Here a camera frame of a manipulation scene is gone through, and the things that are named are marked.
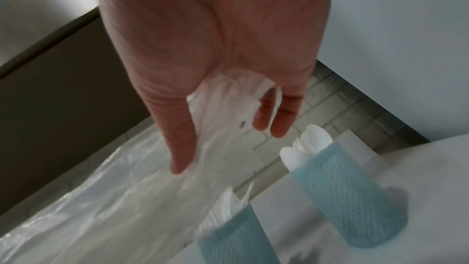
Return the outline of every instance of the shiny stainless steel surface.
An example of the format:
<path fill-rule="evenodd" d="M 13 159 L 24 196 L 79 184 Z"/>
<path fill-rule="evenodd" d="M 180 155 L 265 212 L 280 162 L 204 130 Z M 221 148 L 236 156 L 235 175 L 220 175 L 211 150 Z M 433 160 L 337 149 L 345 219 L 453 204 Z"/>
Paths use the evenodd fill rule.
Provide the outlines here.
<path fill-rule="evenodd" d="M 0 67 L 97 5 L 98 0 L 0 0 Z"/>

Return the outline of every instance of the clear plastic bag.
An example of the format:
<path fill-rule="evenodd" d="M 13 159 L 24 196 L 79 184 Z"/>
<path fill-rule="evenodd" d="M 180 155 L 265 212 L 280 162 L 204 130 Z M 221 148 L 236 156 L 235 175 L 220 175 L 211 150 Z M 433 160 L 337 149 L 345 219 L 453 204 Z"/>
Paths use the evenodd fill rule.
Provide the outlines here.
<path fill-rule="evenodd" d="M 190 99 L 194 163 L 170 173 L 169 150 L 150 127 L 114 152 L 73 192 L 0 239 L 2 264 L 165 263 L 229 186 L 223 152 L 272 83 L 229 70 Z"/>

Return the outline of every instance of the human hand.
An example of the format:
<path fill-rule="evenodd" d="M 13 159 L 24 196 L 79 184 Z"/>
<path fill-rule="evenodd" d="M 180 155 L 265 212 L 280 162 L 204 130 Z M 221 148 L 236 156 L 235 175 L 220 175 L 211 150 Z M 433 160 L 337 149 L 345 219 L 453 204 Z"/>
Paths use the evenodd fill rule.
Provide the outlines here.
<path fill-rule="evenodd" d="M 100 0 L 130 81 L 161 129 L 171 170 L 194 158 L 196 134 L 186 97 L 221 67 L 271 79 L 282 102 L 271 126 L 284 136 L 316 63 L 330 0 Z M 276 89 L 265 94 L 253 127 L 268 128 Z"/>

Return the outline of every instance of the tiled floor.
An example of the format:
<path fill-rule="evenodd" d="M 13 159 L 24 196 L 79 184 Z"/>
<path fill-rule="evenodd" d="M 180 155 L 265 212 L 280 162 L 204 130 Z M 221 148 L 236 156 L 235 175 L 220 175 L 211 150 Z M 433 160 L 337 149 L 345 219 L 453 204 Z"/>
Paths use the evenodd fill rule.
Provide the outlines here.
<path fill-rule="evenodd" d="M 276 106 L 280 104 L 279 95 Z M 115 149 L 126 140 L 137 135 L 153 123 L 148 118 L 90 158 L 32 195 L 11 211 L 0 217 L 0 236 L 12 227 L 57 200 L 80 185 Z M 243 182 L 237 181 L 235 193 L 241 197 L 252 180 L 255 197 L 288 173 L 279 158 L 284 146 L 291 146 L 293 140 L 310 123 L 324 127 L 333 138 L 350 129 L 377 153 L 398 150 L 427 142 L 402 121 L 366 97 L 343 78 L 321 63 L 318 63 L 309 88 L 293 127 L 280 139 L 273 138 L 269 131 L 258 132 L 250 125 L 244 128 L 244 145 L 251 149 L 262 163 Z"/>

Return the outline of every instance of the light blue container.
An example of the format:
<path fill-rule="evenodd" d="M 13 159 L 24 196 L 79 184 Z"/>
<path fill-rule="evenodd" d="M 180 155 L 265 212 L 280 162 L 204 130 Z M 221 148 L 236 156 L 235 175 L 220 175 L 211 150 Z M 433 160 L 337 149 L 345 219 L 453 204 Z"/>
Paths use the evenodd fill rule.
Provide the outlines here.
<path fill-rule="evenodd" d="M 352 247 L 383 244 L 407 223 L 403 211 L 338 142 L 291 175 Z"/>
<path fill-rule="evenodd" d="M 250 205 L 198 245 L 206 264 L 280 264 Z"/>

